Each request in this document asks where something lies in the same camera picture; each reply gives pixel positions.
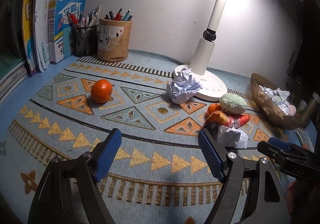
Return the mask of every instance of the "orange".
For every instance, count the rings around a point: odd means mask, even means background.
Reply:
[[[220,106],[219,103],[214,103],[214,104],[211,104],[210,106],[208,106],[208,109],[207,109],[207,117],[209,117],[213,112],[217,111],[217,110],[221,110],[222,107]]]
[[[112,84],[106,79],[98,80],[91,89],[91,97],[95,102],[105,103],[112,94]]]

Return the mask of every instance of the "desk lamp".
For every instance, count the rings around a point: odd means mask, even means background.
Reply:
[[[203,88],[195,95],[208,101],[219,101],[220,97],[228,92],[226,85],[216,75],[206,70],[212,55],[216,39],[216,31],[222,16],[226,0],[216,0],[207,29],[200,37],[190,65],[180,65],[174,70],[178,75],[182,69],[191,69],[193,77],[199,81]]]

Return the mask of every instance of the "wooden pen holder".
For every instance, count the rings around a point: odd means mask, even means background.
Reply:
[[[132,21],[99,19],[98,58],[119,62],[128,57]]]

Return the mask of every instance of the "woven basket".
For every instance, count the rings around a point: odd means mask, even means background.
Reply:
[[[293,130],[302,125],[301,118],[298,115],[287,116],[259,87],[261,85],[276,90],[278,87],[275,84],[258,74],[252,73],[250,85],[253,101],[263,110],[274,126],[284,130]]]

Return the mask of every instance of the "pink ball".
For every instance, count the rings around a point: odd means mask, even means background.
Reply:
[[[294,105],[289,105],[289,115],[290,117],[293,117],[297,112],[297,109]]]

